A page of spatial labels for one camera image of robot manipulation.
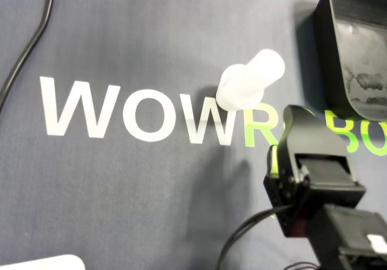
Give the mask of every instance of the black container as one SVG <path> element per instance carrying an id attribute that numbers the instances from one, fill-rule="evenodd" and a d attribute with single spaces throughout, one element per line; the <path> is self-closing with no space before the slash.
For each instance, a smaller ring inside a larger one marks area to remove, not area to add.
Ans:
<path id="1" fill-rule="evenodd" d="M 387 0 L 320 0 L 313 22 L 330 108 L 386 121 Z"/>

